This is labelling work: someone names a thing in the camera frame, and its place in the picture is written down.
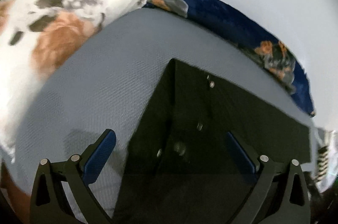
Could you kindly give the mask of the black pants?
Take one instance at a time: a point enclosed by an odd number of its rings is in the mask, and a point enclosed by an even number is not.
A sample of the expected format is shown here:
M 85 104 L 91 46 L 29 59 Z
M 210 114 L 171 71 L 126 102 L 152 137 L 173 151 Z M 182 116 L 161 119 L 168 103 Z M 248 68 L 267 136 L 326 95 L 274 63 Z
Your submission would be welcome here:
M 128 145 L 113 223 L 232 223 L 255 179 L 228 137 L 309 162 L 309 128 L 248 91 L 172 59 Z

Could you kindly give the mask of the black white striped cloth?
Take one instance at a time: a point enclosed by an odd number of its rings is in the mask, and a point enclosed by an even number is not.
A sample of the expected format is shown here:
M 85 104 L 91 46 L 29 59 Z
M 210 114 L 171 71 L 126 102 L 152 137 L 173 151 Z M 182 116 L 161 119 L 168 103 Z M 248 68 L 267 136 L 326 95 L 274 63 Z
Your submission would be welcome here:
M 331 133 L 329 131 L 319 130 L 316 134 L 318 143 L 317 149 L 317 169 L 315 182 L 321 182 L 328 171 L 329 161 L 329 144 L 331 140 Z

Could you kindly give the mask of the grey mesh mattress pad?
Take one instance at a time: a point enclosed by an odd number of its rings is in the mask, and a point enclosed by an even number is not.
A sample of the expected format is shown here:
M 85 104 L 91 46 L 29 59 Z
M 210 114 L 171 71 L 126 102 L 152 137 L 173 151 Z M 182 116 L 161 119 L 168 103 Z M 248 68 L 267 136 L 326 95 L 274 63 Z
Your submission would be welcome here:
M 19 128 L 17 152 L 28 188 L 33 190 L 42 159 L 55 163 L 81 155 L 111 129 L 116 146 L 89 188 L 113 223 L 129 142 L 172 59 L 225 79 L 271 104 L 307 126 L 310 141 L 309 117 L 275 79 L 235 46 L 178 16 L 142 9 L 88 40 L 33 101 Z M 79 207 L 67 182 L 62 185 L 75 215 Z

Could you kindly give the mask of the navy floral blanket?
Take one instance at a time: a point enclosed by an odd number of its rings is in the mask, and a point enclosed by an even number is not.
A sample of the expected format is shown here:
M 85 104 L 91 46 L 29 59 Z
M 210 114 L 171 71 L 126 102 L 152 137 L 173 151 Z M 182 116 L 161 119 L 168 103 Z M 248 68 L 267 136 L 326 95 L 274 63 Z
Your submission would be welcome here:
M 299 109 L 311 117 L 316 115 L 307 75 L 295 55 L 239 10 L 220 0 L 147 0 L 145 6 L 184 17 L 231 42 L 274 76 Z

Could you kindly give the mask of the white orange floral pillow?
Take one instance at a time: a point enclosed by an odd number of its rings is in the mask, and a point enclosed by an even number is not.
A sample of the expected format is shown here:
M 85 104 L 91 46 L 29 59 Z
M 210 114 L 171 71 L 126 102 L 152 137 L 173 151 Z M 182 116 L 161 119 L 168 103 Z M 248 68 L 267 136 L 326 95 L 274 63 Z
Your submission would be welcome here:
M 147 0 L 1 0 L 1 149 L 47 79 L 90 37 Z

